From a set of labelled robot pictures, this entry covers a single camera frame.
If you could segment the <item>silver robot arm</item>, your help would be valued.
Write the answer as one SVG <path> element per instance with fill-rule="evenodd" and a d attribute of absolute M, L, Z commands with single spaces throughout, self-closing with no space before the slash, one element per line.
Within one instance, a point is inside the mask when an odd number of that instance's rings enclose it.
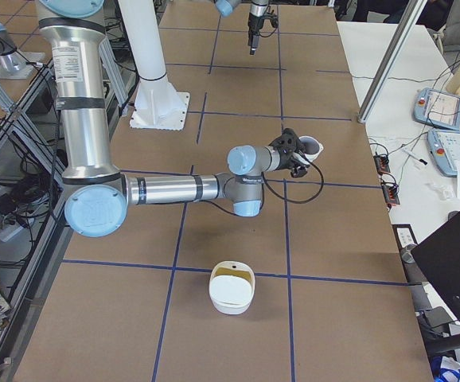
<path fill-rule="evenodd" d="M 179 131 L 189 95 L 169 82 L 152 2 L 122 1 L 119 8 L 140 76 L 131 125 Z M 267 146 L 238 146 L 227 173 L 128 177 L 111 160 L 103 73 L 99 55 L 106 37 L 101 1 L 39 1 L 40 31 L 52 46 L 56 108 L 64 128 L 68 165 L 66 221 L 83 236 L 106 236 L 124 222 L 130 205 L 161 205 L 229 199 L 238 216 L 256 216 L 263 174 L 289 170 L 305 175 L 306 148 L 286 130 Z"/>
<path fill-rule="evenodd" d="M 241 3 L 241 0 L 217 0 L 215 7 L 222 17 L 228 17 Z M 248 14 L 248 46 L 251 55 L 254 55 L 259 47 L 260 33 L 265 20 L 269 17 L 269 10 L 269 1 L 251 0 Z"/>

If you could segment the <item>small silver robot base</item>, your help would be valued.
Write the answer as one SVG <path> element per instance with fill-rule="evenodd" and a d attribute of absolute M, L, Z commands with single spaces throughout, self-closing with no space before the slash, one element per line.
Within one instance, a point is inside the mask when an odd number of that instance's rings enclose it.
<path fill-rule="evenodd" d="M 14 43 L 6 27 L 0 23 L 0 79 L 27 79 L 45 53 L 22 52 Z"/>

